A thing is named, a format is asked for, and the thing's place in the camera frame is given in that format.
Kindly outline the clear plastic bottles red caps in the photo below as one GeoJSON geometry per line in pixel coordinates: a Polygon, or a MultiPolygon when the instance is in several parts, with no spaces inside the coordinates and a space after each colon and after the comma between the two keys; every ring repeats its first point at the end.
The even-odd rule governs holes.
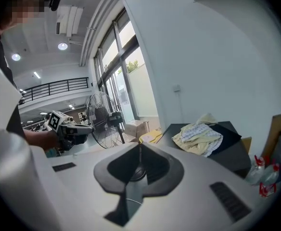
{"type": "Polygon", "coordinates": [[[280,175],[281,163],[269,165],[259,180],[259,194],[262,197],[269,197],[277,189],[277,182],[280,175]]]}

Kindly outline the black table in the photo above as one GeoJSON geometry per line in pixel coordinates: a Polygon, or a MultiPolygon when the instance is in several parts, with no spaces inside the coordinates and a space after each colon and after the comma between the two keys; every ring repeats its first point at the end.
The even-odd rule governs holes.
{"type": "MultiPolygon", "coordinates": [[[[180,149],[173,141],[172,137],[178,134],[182,127],[186,126],[187,124],[171,124],[163,133],[161,139],[157,142],[158,145],[173,147],[175,149],[180,149]]],[[[241,178],[245,178],[247,173],[251,168],[251,160],[250,157],[244,148],[241,139],[235,143],[233,146],[229,147],[228,149],[213,155],[209,156],[209,159],[216,161],[217,163],[221,164],[228,170],[232,171],[236,175],[240,176],[241,178]]]]}

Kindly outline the black cloth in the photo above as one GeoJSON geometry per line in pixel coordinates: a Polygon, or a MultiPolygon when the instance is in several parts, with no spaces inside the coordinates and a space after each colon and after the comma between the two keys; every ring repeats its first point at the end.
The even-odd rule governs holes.
{"type": "Polygon", "coordinates": [[[210,156],[216,155],[229,147],[233,146],[241,139],[234,126],[230,121],[219,122],[216,125],[211,126],[211,128],[223,136],[222,143],[217,149],[215,149],[210,156]]]}

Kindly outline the brown cardboard box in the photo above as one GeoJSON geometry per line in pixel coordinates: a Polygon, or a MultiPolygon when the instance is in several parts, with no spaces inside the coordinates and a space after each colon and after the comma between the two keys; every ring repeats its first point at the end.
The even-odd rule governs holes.
{"type": "Polygon", "coordinates": [[[271,157],[281,135],[281,114],[272,117],[268,138],[261,154],[262,157],[271,157]]]}

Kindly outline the small cardboard piece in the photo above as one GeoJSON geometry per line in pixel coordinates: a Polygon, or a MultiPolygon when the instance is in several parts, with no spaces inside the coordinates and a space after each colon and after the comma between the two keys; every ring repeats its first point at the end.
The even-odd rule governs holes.
{"type": "Polygon", "coordinates": [[[243,143],[244,148],[246,149],[247,153],[249,153],[250,148],[251,148],[252,137],[241,138],[241,142],[243,143]]]}

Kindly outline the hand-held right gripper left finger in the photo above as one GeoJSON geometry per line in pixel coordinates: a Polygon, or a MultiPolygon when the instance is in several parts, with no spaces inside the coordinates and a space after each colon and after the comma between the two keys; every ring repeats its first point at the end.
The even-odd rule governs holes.
{"type": "Polygon", "coordinates": [[[141,183],[130,182],[126,194],[107,193],[94,177],[94,167],[116,153],[130,151],[135,142],[106,150],[81,151],[76,155],[47,158],[42,149],[31,147],[35,167],[63,231],[121,231],[110,218],[123,207],[130,220],[141,207],[141,183]]]}

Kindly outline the white ceiling air conditioner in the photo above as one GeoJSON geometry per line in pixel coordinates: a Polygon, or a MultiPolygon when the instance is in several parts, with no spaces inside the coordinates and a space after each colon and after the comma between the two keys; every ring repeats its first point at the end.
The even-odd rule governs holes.
{"type": "Polygon", "coordinates": [[[57,9],[56,35],[65,34],[68,38],[78,33],[84,8],[60,6],[57,9]]]}

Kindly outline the person's left hand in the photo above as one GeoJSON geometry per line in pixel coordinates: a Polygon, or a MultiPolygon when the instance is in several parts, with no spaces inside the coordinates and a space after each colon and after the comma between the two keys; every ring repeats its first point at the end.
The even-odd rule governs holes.
{"type": "Polygon", "coordinates": [[[49,150],[51,148],[59,148],[59,138],[57,136],[57,133],[52,131],[47,131],[45,133],[45,139],[44,139],[44,150],[49,150]]]}

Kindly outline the printed cardboard box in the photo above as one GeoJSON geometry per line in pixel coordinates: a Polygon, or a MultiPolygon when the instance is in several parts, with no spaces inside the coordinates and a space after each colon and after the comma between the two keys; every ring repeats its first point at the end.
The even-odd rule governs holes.
{"type": "Polygon", "coordinates": [[[149,132],[149,126],[147,121],[141,120],[132,120],[125,124],[125,133],[136,139],[139,139],[140,136],[149,132]]]}

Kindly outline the dark framed glass window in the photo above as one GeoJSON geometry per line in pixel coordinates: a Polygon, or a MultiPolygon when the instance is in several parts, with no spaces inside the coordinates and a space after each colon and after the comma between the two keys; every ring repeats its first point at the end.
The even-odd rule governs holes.
{"type": "Polygon", "coordinates": [[[93,59],[99,90],[109,95],[125,121],[140,120],[149,130],[159,129],[149,74],[126,9],[112,20],[93,59]]]}

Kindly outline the person's left forearm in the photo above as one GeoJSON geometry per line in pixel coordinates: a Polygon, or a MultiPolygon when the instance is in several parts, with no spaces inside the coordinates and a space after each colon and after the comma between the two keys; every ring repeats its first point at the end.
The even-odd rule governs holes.
{"type": "Polygon", "coordinates": [[[29,130],[23,130],[26,141],[29,145],[41,147],[43,150],[47,150],[47,131],[34,132],[29,130]]]}

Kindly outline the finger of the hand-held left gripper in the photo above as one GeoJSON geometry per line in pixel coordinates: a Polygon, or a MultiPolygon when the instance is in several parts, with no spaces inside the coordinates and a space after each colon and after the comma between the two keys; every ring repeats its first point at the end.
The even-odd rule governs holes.
{"type": "Polygon", "coordinates": [[[68,125],[67,134],[69,135],[88,135],[94,131],[94,127],[89,125],[68,125]]]}

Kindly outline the black standing fan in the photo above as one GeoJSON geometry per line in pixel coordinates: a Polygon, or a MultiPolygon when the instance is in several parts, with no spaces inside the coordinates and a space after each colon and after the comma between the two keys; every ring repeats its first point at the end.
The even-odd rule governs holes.
{"type": "Polygon", "coordinates": [[[93,127],[92,136],[102,148],[108,149],[125,142],[123,113],[106,93],[99,91],[92,94],[86,108],[88,124],[93,127]]]}

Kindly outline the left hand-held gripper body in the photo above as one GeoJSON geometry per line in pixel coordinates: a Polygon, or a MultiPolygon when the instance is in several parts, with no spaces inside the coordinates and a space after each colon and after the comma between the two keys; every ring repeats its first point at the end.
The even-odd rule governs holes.
{"type": "Polygon", "coordinates": [[[59,111],[52,111],[48,119],[48,127],[57,134],[62,151],[69,151],[73,146],[85,143],[85,135],[80,134],[81,126],[71,116],[59,111]]]}

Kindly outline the black metal railing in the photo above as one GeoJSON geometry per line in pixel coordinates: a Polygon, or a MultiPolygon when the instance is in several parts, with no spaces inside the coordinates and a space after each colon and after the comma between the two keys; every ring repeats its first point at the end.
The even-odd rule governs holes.
{"type": "Polygon", "coordinates": [[[20,91],[22,98],[19,101],[19,105],[40,98],[48,97],[51,95],[74,91],[74,90],[82,90],[87,88],[89,88],[88,77],[71,78],[71,79],[65,79],[65,80],[59,80],[46,84],[41,84],[20,91]]]}

